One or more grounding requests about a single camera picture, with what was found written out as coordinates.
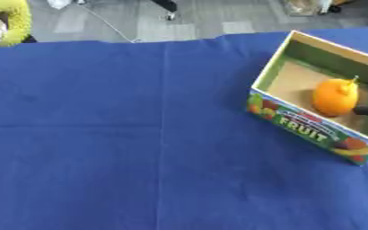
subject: fruit illustration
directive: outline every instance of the fruit illustration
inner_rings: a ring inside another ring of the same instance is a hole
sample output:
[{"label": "fruit illustration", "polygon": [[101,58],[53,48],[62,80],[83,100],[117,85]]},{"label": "fruit illustration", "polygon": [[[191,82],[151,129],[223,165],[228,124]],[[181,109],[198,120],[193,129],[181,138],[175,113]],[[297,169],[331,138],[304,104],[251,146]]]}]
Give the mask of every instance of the fruit illustration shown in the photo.
[{"label": "fruit illustration", "polygon": [[354,137],[348,137],[345,140],[345,144],[347,145],[347,149],[362,149],[367,147],[367,144],[365,144],[364,141],[362,141],[361,139],[357,139]]},{"label": "fruit illustration", "polygon": [[352,155],[350,156],[350,159],[352,159],[355,162],[363,162],[365,160],[362,155]]},{"label": "fruit illustration", "polygon": [[339,149],[345,149],[347,150],[347,144],[344,141],[338,141],[333,145],[334,148],[339,148]]},{"label": "fruit illustration", "polygon": [[354,137],[348,137],[344,141],[338,141],[333,145],[334,148],[345,149],[345,150],[357,150],[368,147],[364,141]]},{"label": "fruit illustration", "polygon": [[253,112],[253,113],[255,113],[255,114],[260,114],[261,113],[260,107],[258,107],[255,104],[251,104],[250,105],[250,111]]},{"label": "fruit illustration", "polygon": [[262,102],[263,102],[262,95],[259,93],[254,93],[249,98],[249,104],[256,105],[260,109],[262,108]]},{"label": "fruit illustration", "polygon": [[329,79],[318,85],[312,96],[315,109],[329,117],[350,112],[358,100],[358,86],[353,80]]},{"label": "fruit illustration", "polygon": [[276,103],[274,103],[274,102],[272,102],[270,100],[266,100],[266,99],[262,102],[262,107],[263,108],[269,108],[272,111],[277,111],[277,109],[279,109],[279,105],[278,104],[276,104]]},{"label": "fruit illustration", "polygon": [[260,114],[262,110],[262,96],[259,93],[254,93],[249,98],[249,109],[255,114]]},{"label": "fruit illustration", "polygon": [[339,155],[368,155],[368,147],[356,150],[345,150],[340,148],[333,148],[332,150]]},{"label": "fruit illustration", "polygon": [[262,114],[264,115],[265,119],[273,119],[276,115],[275,111],[269,108],[262,109]]}]

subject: yellow fluffy object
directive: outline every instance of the yellow fluffy object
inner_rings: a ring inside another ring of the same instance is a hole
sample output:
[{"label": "yellow fluffy object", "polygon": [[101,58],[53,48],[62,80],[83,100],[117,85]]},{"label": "yellow fluffy object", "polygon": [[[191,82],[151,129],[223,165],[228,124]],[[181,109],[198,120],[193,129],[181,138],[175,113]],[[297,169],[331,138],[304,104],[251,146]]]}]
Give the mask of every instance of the yellow fluffy object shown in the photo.
[{"label": "yellow fluffy object", "polygon": [[31,12],[26,0],[0,0],[0,12],[8,14],[9,23],[0,47],[21,43],[31,32]]}]

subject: chair leg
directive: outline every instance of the chair leg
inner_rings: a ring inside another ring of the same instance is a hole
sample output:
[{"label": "chair leg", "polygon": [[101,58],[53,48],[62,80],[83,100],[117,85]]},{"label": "chair leg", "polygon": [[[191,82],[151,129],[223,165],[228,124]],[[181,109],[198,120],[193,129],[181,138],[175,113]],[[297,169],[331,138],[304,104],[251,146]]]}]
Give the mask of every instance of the chair leg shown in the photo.
[{"label": "chair leg", "polygon": [[169,11],[170,13],[176,13],[177,12],[177,4],[174,3],[171,0],[152,0],[152,1],[154,1],[156,4],[163,7],[164,9]]}]

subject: box label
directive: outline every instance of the box label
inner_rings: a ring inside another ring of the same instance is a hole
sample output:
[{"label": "box label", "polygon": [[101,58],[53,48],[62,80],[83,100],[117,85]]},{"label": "box label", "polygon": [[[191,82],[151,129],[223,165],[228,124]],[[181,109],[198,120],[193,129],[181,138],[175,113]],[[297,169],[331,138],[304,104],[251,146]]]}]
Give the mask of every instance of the box label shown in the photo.
[{"label": "box label", "polygon": [[269,95],[251,90],[248,110],[317,146],[342,155],[348,160],[363,164],[368,160],[368,138],[341,128],[312,113],[300,110]]}]

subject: yellow plush toy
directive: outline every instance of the yellow plush toy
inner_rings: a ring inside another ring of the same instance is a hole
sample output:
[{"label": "yellow plush toy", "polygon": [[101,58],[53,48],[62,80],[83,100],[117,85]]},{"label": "yellow plush toy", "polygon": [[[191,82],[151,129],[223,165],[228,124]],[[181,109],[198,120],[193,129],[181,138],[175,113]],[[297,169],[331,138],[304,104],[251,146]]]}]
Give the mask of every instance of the yellow plush toy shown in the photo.
[{"label": "yellow plush toy", "polygon": [[0,0],[0,47],[23,42],[30,31],[31,13],[26,0]]}]

